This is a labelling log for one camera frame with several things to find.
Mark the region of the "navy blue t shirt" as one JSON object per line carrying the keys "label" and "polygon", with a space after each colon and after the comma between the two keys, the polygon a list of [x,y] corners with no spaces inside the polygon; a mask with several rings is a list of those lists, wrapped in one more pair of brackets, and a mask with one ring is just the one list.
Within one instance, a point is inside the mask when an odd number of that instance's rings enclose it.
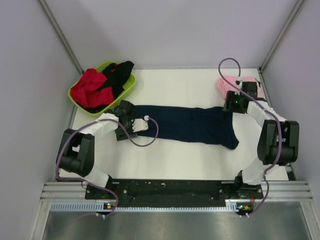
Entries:
{"label": "navy blue t shirt", "polygon": [[239,141],[233,128],[233,113],[222,107],[189,108],[177,106],[136,105],[134,118],[149,116],[148,129],[137,134],[187,143],[222,145],[229,150]]}

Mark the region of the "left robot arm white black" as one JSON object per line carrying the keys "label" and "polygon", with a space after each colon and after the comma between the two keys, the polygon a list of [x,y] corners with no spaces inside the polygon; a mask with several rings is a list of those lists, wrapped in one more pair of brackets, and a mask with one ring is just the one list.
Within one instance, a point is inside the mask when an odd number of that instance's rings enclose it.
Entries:
{"label": "left robot arm white black", "polygon": [[102,198],[109,198],[114,191],[110,176],[95,164],[95,143],[115,133],[117,141],[137,137],[133,130],[134,105],[122,100],[115,109],[109,109],[91,125],[83,127],[79,132],[68,128],[64,131],[59,146],[57,169],[76,174],[72,179],[90,182],[96,186],[96,192]]}

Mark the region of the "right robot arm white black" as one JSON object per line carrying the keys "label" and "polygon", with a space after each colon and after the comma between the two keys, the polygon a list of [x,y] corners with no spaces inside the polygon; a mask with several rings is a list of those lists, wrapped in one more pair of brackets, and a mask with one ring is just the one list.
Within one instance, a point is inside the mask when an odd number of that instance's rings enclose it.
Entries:
{"label": "right robot arm white black", "polygon": [[297,121],[281,117],[264,98],[259,97],[257,82],[237,77],[235,86],[233,90],[227,91],[223,110],[247,114],[261,127],[257,157],[234,179],[234,194],[245,198],[275,167],[297,160],[300,125]]}

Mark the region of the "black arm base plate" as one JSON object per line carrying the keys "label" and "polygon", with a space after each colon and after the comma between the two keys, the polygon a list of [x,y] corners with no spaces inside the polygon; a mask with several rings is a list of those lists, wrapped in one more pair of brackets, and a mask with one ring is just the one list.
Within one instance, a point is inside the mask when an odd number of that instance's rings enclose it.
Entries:
{"label": "black arm base plate", "polygon": [[87,200],[119,199],[119,207],[224,207],[226,200],[261,200],[262,187],[236,189],[234,181],[121,179],[108,181],[101,190],[91,185],[86,188]]}

